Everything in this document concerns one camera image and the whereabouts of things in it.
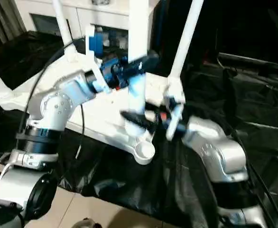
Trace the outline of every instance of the cabinet door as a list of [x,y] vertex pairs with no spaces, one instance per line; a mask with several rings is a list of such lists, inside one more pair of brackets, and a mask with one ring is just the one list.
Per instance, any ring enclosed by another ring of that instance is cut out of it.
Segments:
[[126,15],[80,8],[77,8],[77,11],[83,34],[85,34],[85,27],[89,24],[101,25],[115,29],[129,29],[129,17]]
[[[50,24],[49,27],[51,29],[51,24],[55,21],[54,18],[56,18],[55,10],[51,3],[31,0],[15,0],[15,2],[27,31],[37,31],[37,27],[47,26],[47,23]],[[77,9],[63,6],[63,13],[68,21],[72,37],[74,39],[82,37]]]

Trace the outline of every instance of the red object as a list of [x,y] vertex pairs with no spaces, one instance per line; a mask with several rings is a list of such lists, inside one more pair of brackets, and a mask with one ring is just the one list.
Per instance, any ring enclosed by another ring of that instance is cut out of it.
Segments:
[[160,113],[162,120],[167,120],[167,114],[166,113]]

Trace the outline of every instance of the black cloth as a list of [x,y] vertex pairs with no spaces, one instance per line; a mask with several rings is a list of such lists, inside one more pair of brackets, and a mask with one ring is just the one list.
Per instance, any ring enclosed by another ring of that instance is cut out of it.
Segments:
[[[6,83],[12,77],[25,81],[22,77],[29,76],[32,68],[21,68],[17,73],[18,64],[12,66],[13,76],[9,67],[5,75],[0,74]],[[278,204],[278,79],[233,76],[221,69],[204,67],[187,72],[183,85],[189,102],[209,107],[237,130],[250,162]],[[13,149],[21,114],[0,108],[0,156]],[[230,133],[220,118],[190,105],[185,107],[185,122],[191,114],[210,118]],[[56,168],[60,187],[180,227],[217,227],[215,201],[204,167],[196,153],[183,146],[180,139],[168,142],[165,132],[159,129],[153,140],[156,155],[146,166],[138,165],[129,153],[88,137],[84,138],[82,151],[75,160],[79,142],[80,134],[65,130]],[[265,205],[277,222],[267,199]]]

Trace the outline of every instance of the blue object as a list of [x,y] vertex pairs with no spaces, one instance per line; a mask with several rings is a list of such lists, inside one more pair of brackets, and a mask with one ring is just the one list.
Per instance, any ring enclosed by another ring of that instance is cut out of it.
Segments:
[[101,32],[95,32],[95,35],[90,37],[89,49],[94,51],[96,56],[103,55],[103,34]]

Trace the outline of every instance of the curtain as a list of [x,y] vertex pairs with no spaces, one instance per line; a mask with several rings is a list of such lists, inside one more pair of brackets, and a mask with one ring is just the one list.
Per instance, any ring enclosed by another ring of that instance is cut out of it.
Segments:
[[25,32],[14,0],[0,0],[0,43],[12,40]]

